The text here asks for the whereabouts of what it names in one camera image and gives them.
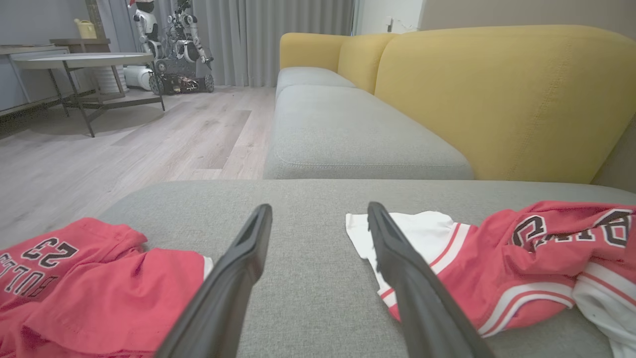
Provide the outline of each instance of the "table leg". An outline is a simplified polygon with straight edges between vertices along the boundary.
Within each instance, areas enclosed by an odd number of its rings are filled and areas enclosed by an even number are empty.
[[[71,88],[73,88],[73,101],[78,104],[79,110],[81,112],[82,117],[84,117],[84,122],[86,122],[86,126],[88,127],[88,131],[90,131],[90,136],[95,138],[95,133],[93,132],[93,127],[90,126],[90,121],[86,116],[86,111],[84,111],[84,106],[81,101],[78,101],[78,89],[75,87],[75,82],[73,82],[73,76],[71,76],[71,72],[69,71],[69,66],[66,64],[66,61],[62,61],[64,64],[64,69],[66,70],[66,75],[69,77],[69,81],[71,83]]]
[[[67,117],[70,117],[69,110],[68,108],[66,108],[66,104],[64,103],[64,98],[62,97],[62,93],[60,92],[60,88],[57,87],[57,82],[55,81],[55,76],[53,76],[52,69],[48,69],[48,75],[51,76],[51,81],[53,81],[53,86],[55,86],[55,91],[57,92],[57,97],[59,97],[60,99],[60,104],[62,105],[62,108],[64,109],[64,113],[66,113]]]
[[[124,93],[123,91],[123,86],[121,85],[121,81],[119,79],[119,73],[117,73],[117,66],[111,66],[111,69],[113,70],[113,75],[115,76],[115,82],[117,82],[117,89],[120,91],[120,94],[123,94],[125,96],[126,93]]]
[[[150,62],[150,69],[153,70],[153,75],[155,76],[156,80],[160,81],[159,74],[157,73],[157,71],[155,69],[155,62],[154,61]],[[161,92],[159,92],[159,99],[161,99],[161,108],[163,109],[163,111],[165,111],[165,106],[163,105],[163,96],[162,96]]]

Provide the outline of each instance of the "gray wall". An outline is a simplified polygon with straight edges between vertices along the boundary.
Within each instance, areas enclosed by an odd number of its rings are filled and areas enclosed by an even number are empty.
[[[85,0],[0,0],[0,45],[49,43],[80,36],[73,19],[88,20]]]
[[[588,25],[636,39],[635,0],[426,0],[423,30],[504,25]]]

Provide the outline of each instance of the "sofa seat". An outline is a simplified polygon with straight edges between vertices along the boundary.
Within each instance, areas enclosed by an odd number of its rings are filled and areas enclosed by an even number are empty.
[[[276,99],[282,90],[294,85],[323,85],[355,88],[351,81],[334,71],[318,67],[288,67],[281,69],[276,86]]]
[[[150,247],[215,262],[262,203],[273,208],[265,272],[254,286],[239,357],[407,357],[401,325],[345,232],[369,201],[389,211],[438,210],[479,225],[540,200],[636,204],[636,195],[582,184],[476,180],[252,180],[154,185],[99,218],[144,233]],[[607,338],[577,309],[487,339],[497,357],[610,358]]]
[[[366,91],[297,85],[281,92],[265,179],[472,179],[466,158]]]

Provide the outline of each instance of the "red jersey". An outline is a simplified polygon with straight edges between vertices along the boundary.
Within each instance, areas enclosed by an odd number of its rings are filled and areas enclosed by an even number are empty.
[[[636,252],[628,239],[634,235],[635,210],[614,204],[543,201],[521,211],[495,213],[479,227],[431,211],[391,216],[479,333],[491,336],[572,308],[577,297],[593,300],[600,292],[589,289],[593,284],[620,299],[628,307],[620,311],[623,315],[630,311],[633,321]],[[366,221],[366,215],[347,215],[347,232],[360,256],[369,259],[376,271]],[[399,320],[395,292],[381,274],[376,276],[378,294]],[[575,296],[577,279],[586,282],[586,288],[581,286]],[[586,307],[580,307],[584,314]],[[619,330],[636,333],[625,327]]]
[[[0,357],[151,357],[211,262],[146,241],[84,218],[0,251]]]

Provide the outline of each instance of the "wooden floor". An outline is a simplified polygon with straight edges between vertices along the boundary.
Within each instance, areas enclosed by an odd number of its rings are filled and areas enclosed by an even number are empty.
[[[151,96],[131,90],[126,99]],[[275,89],[221,87],[120,108],[93,122],[61,106],[0,122],[0,248],[97,216],[153,183],[259,179]]]

